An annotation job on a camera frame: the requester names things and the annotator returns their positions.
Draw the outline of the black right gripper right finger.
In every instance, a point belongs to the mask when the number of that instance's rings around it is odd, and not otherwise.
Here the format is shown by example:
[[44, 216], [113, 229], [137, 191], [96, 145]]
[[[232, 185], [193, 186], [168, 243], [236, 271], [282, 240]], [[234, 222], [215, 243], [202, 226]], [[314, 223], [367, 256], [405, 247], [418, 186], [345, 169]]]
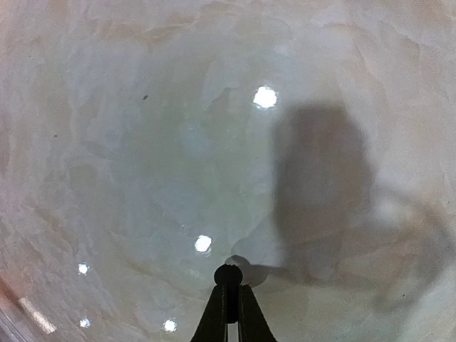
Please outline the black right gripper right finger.
[[241, 342], [277, 342], [249, 285], [239, 289], [238, 338]]

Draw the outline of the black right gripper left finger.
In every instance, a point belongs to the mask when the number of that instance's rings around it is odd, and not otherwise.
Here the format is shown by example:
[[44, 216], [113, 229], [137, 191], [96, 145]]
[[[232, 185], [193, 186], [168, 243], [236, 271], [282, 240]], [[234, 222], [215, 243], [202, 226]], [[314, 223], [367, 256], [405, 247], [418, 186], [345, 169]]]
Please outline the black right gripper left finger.
[[191, 342], [227, 341], [226, 286], [216, 285], [209, 297]]

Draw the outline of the black earbud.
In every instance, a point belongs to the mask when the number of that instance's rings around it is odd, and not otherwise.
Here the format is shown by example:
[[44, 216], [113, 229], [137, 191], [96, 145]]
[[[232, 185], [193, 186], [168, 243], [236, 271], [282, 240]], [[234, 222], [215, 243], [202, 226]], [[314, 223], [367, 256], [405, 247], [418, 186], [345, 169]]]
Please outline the black earbud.
[[227, 302], [227, 323], [238, 322], [239, 289], [243, 281], [243, 273], [236, 265], [223, 264], [214, 273], [216, 285], [225, 287]]

